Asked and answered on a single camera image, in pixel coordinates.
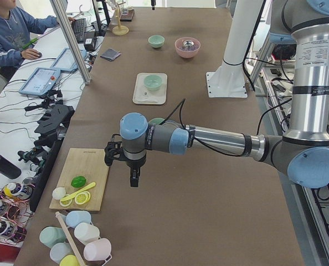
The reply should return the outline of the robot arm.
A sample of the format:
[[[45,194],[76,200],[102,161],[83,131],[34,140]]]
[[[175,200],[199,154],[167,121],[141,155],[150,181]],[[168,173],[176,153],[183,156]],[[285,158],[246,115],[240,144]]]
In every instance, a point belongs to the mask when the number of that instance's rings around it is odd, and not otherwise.
[[[282,136],[238,134],[165,120],[149,123],[137,112],[120,121],[120,141],[105,147],[105,163],[124,161],[130,185],[138,186],[148,150],[182,155],[194,144],[233,157],[252,157],[292,182],[321,188],[329,184],[329,1],[274,1],[271,40],[297,43],[290,126]]]

